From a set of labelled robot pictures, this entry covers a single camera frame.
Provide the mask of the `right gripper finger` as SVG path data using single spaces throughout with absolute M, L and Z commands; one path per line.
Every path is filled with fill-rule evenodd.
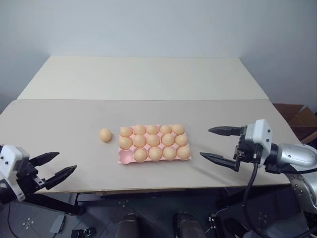
M 200 155 L 203 156 L 205 159 L 209 160 L 210 162 L 213 162 L 214 164 L 232 169 L 233 171 L 238 171 L 238 166 L 236 162 L 229 159 L 225 159 L 221 155 L 206 152 L 200 152 Z
M 240 136 L 244 133 L 245 127 L 233 127 L 233 126 L 218 126 L 208 130 L 208 132 L 221 135 L 221 136 Z

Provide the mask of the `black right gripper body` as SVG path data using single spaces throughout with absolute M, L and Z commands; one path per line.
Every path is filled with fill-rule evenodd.
M 254 143 L 252 139 L 246 139 L 246 134 L 247 126 L 243 127 L 243 132 L 241 133 L 238 145 L 235 148 L 233 157 L 235 160 L 235 167 L 233 170 L 235 172 L 239 171 L 241 162 L 258 164 L 256 168 L 258 168 L 261 162 L 263 147 L 258 143 Z

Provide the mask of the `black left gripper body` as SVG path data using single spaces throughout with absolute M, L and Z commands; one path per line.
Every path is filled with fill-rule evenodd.
M 31 195 L 46 187 L 45 180 L 38 177 L 38 170 L 35 167 L 47 162 L 47 160 L 39 158 L 22 160 L 17 170 L 17 183 L 24 195 Z

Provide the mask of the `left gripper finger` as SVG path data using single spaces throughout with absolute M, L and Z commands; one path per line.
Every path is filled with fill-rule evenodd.
M 50 190 L 56 185 L 60 184 L 64 180 L 66 180 L 77 168 L 77 165 L 66 167 L 61 171 L 55 173 L 53 177 L 45 181 L 45 188 Z
M 29 169 L 30 169 L 29 171 L 33 171 L 35 167 L 42 166 L 48 163 L 49 161 L 51 161 L 58 155 L 59 155 L 59 152 L 48 152 L 48 153 L 44 153 L 42 155 L 32 158 L 31 160 L 29 160 Z

